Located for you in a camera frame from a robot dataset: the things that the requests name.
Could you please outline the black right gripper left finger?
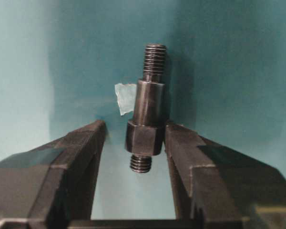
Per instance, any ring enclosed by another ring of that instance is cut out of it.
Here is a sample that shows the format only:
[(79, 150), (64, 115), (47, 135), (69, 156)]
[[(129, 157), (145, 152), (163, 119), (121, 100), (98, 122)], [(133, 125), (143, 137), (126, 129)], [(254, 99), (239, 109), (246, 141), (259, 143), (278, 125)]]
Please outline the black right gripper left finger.
[(0, 229), (62, 229), (89, 219), (105, 137), (97, 120), (0, 161)]

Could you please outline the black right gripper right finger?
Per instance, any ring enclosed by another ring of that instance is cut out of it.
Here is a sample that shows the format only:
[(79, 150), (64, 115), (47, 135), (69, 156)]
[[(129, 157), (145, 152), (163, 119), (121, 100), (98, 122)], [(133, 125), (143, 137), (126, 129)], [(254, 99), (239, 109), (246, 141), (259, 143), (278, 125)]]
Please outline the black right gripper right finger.
[(286, 179), (278, 169), (167, 122), (177, 219), (200, 229), (286, 229)]

